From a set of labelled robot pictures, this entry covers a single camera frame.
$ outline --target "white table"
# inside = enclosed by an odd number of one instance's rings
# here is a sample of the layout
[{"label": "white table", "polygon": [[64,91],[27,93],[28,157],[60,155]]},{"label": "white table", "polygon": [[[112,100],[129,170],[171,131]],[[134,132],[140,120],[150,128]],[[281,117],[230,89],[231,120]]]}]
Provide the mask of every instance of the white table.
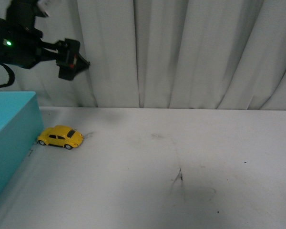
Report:
[{"label": "white table", "polygon": [[32,146],[0,229],[286,229],[286,112],[41,111],[85,140]]}]

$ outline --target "yellow toy car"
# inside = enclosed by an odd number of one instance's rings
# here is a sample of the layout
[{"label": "yellow toy car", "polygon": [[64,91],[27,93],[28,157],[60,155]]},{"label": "yellow toy car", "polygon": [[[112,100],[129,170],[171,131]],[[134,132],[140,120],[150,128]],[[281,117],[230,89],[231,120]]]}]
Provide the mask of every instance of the yellow toy car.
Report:
[{"label": "yellow toy car", "polygon": [[42,146],[58,146],[66,149],[79,147],[83,140],[84,137],[80,132],[64,125],[47,128],[37,138]]}]

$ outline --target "blue box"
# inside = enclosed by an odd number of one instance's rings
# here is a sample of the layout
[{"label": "blue box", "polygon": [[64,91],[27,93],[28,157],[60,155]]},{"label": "blue box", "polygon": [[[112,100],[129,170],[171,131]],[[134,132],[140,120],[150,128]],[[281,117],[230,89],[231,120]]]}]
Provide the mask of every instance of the blue box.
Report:
[{"label": "blue box", "polygon": [[42,130],[35,92],[0,92],[0,192]]}]

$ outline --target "curtain fold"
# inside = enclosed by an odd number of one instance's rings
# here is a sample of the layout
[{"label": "curtain fold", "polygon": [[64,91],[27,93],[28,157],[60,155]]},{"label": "curtain fold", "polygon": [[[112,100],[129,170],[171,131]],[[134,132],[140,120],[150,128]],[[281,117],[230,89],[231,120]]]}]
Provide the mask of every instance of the curtain fold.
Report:
[{"label": "curtain fold", "polygon": [[189,2],[170,108],[217,108],[260,6],[247,0]]},{"label": "curtain fold", "polygon": [[36,28],[79,40],[89,70],[68,82],[55,62],[11,66],[0,91],[48,106],[286,110],[286,0],[60,0]]},{"label": "curtain fold", "polygon": [[286,71],[286,0],[264,1],[220,109],[259,109]]}]

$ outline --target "black mark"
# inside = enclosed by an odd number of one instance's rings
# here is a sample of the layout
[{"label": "black mark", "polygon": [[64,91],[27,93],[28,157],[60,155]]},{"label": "black mark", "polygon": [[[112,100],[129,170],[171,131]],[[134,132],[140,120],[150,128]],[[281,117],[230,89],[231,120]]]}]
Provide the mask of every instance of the black mark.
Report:
[{"label": "black mark", "polygon": [[164,136],[162,134],[151,134],[152,139],[160,140],[163,139]]},{"label": "black mark", "polygon": [[30,149],[30,150],[29,150],[29,155],[28,155],[28,156],[31,156],[32,152],[33,152],[33,150],[32,150],[32,149]]},{"label": "black mark", "polygon": [[94,134],[94,131],[87,133],[86,135],[84,135],[84,139],[87,139],[89,137],[92,137]]}]

